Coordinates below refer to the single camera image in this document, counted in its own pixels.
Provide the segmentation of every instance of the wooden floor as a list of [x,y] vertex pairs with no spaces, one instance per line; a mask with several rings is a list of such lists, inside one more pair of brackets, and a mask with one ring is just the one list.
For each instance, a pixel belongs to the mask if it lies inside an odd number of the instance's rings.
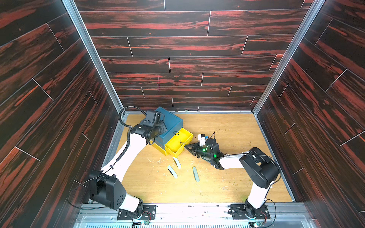
[[[184,128],[194,134],[211,135],[221,152],[238,154],[252,147],[260,148],[265,154],[271,153],[253,114],[182,114]],[[139,123],[144,115],[129,115],[127,124]],[[118,150],[127,139],[123,131]],[[146,203],[193,203],[193,202],[244,202],[250,194],[252,181],[244,169],[217,170],[207,161],[197,159],[184,150],[178,157],[182,168],[178,169],[171,155],[165,156],[153,146],[146,146],[129,167],[123,186],[127,193],[143,199]],[[171,165],[177,179],[167,169]],[[193,175],[196,166],[200,182]],[[281,179],[273,185],[268,199],[274,202],[291,202],[291,197]]]

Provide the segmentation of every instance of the black cable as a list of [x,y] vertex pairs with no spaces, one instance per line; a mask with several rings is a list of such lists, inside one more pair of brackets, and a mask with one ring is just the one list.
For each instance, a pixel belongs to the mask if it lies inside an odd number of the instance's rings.
[[119,121],[120,121],[120,123],[123,125],[123,126],[125,126],[125,127],[132,127],[132,126],[130,126],[130,125],[128,125],[128,124],[126,124],[126,123],[124,123],[123,122],[123,120],[122,120],[122,113],[123,113],[123,111],[125,110],[125,109],[127,109],[127,108],[136,108],[136,109],[138,109],[138,110],[140,110],[145,116],[147,115],[147,113],[146,112],[144,112],[142,109],[140,109],[140,108],[138,108],[138,107],[136,107],[136,106],[127,106],[127,107],[124,107],[124,108],[122,108],[122,110],[119,112]]
[[74,208],[77,208],[77,209],[80,209],[80,210],[94,210],[94,209],[99,209],[99,208],[107,208],[107,206],[101,206],[101,207],[98,207],[98,208],[81,208],[81,207],[78,207],[78,206],[75,206],[75,205],[73,205],[71,202],[70,202],[70,200],[69,200],[69,197],[70,197],[70,194],[74,191],[74,190],[76,190],[76,188],[78,188],[78,187],[80,187],[81,185],[83,185],[83,184],[85,184],[85,183],[87,183],[87,182],[89,182],[89,181],[91,181],[91,180],[93,180],[93,179],[96,179],[96,178],[98,178],[98,177],[101,177],[102,175],[104,175],[105,173],[102,173],[102,174],[100,174],[99,176],[97,176],[97,177],[94,177],[94,178],[91,178],[91,179],[89,179],[89,180],[87,180],[87,181],[85,181],[85,182],[83,182],[83,183],[81,183],[81,184],[79,184],[79,185],[77,185],[76,187],[74,187],[73,189],[71,189],[71,191],[69,192],[69,194],[67,195],[67,197],[66,197],[66,201],[71,205],[71,206],[73,206]]
[[116,158],[115,162],[119,161],[122,158],[122,156],[126,153],[127,149],[129,148],[129,145],[130,145],[130,142],[131,142],[131,130],[132,130],[132,126],[130,126],[129,129],[128,129],[126,147],[124,148],[124,150],[122,151],[122,153]]
[[[212,136],[214,135],[214,138],[215,138],[215,131],[213,132]],[[208,139],[210,139],[212,136],[210,136]]]
[[271,202],[273,202],[274,203],[274,207],[275,207],[275,217],[274,217],[274,220],[273,220],[273,222],[270,224],[270,225],[268,225],[268,226],[266,226],[266,227],[260,227],[260,228],[267,228],[267,227],[270,227],[272,224],[274,224],[274,222],[275,222],[275,219],[276,219],[276,205],[275,205],[275,202],[274,201],[272,201],[272,200],[270,200]]

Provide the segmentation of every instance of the wood grain wall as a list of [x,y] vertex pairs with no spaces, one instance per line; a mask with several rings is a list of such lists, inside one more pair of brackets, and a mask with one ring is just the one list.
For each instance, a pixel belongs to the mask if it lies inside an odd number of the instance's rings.
[[322,228],[365,227],[365,4],[327,0],[258,114]]
[[1,1],[0,22],[0,227],[72,227],[116,110],[61,0]]
[[195,111],[252,110],[311,4],[75,2],[124,106]]

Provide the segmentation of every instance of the blue storage box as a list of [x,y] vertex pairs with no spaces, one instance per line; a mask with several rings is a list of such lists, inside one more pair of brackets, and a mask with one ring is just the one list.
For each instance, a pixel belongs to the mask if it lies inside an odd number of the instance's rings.
[[164,122],[167,132],[159,135],[155,143],[165,149],[165,144],[172,139],[175,135],[174,132],[178,132],[183,127],[183,120],[162,107],[159,107],[156,111],[165,115]]

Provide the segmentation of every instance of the cable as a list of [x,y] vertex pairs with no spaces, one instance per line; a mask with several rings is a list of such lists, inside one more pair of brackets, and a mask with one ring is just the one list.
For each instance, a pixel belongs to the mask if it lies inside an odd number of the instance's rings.
[[73,205],[71,202],[70,202],[70,200],[69,200],[69,197],[70,197],[70,194],[76,189],[76,188],[78,188],[78,187],[80,187],[81,185],[83,185],[83,184],[85,184],[85,183],[87,183],[87,182],[89,182],[89,181],[91,181],[91,180],[93,180],[93,179],[96,179],[96,178],[98,178],[98,177],[101,177],[102,175],[104,175],[105,173],[102,173],[102,174],[100,174],[99,176],[97,176],[97,177],[94,177],[94,178],[91,178],[91,179],[89,179],[89,180],[87,180],[87,181],[85,181],[85,182],[83,182],[83,183],[81,183],[81,184],[79,184],[79,185],[77,185],[76,187],[74,187],[73,189],[71,189],[71,191],[69,192],[69,194],[67,195],[67,197],[66,197],[66,201],[71,205],[71,206],[73,206],[74,208],[77,208],[77,209],[80,209],[80,210],[94,210],[94,209],[99,209],[99,208],[107,208],[107,206],[101,206],[101,207],[98,207],[98,208],[81,208],[81,207],[78,207],[78,206],[75,206],[75,205]]
[[[213,132],[212,136],[214,135],[214,138],[215,138],[215,131]],[[210,139],[212,136],[210,136],[208,139]]]
[[127,149],[129,148],[130,142],[131,142],[131,130],[132,126],[129,127],[128,133],[127,133],[127,144],[122,153],[116,158],[115,162],[119,161],[122,156],[126,153]]
[[134,222],[134,220],[132,219],[132,217],[131,217],[131,216],[129,216],[129,217],[130,217],[130,218],[131,218],[131,220],[132,220],[132,223],[133,223],[133,224],[132,224],[132,227],[133,227],[133,228],[135,228],[135,226],[136,226],[136,225],[141,225],[141,223],[140,223],[140,222],[139,222],[139,223],[135,223],[135,222]]
[[136,109],[138,109],[138,110],[140,110],[145,116],[147,116],[147,113],[146,112],[144,112],[142,109],[140,109],[140,108],[138,108],[138,107],[135,107],[135,106],[127,106],[127,107],[124,107],[124,108],[122,108],[122,110],[119,112],[119,121],[120,121],[120,123],[123,125],[123,126],[125,126],[125,127],[132,127],[132,126],[130,126],[130,125],[128,125],[128,124],[126,124],[126,123],[124,123],[123,122],[123,120],[122,120],[122,113],[123,113],[123,111],[125,110],[125,109],[127,109],[127,108],[136,108]]
[[274,207],[275,207],[275,217],[274,217],[274,220],[273,220],[273,222],[270,224],[270,225],[268,225],[268,226],[266,226],[266,227],[260,227],[260,228],[267,228],[267,227],[270,227],[272,224],[274,224],[274,222],[275,222],[275,219],[276,219],[276,205],[275,205],[275,202],[274,201],[272,201],[272,200],[270,200],[271,202],[273,202],[274,203]]
[[147,213],[148,214],[148,221],[151,221],[151,213],[149,212],[149,211],[144,211],[144,212],[142,212],[142,214],[143,213]]
[[263,214],[265,216],[265,221],[264,221],[264,224],[263,224],[263,225],[265,225],[266,219],[268,219],[268,218],[266,217],[265,213],[261,212],[261,214]]

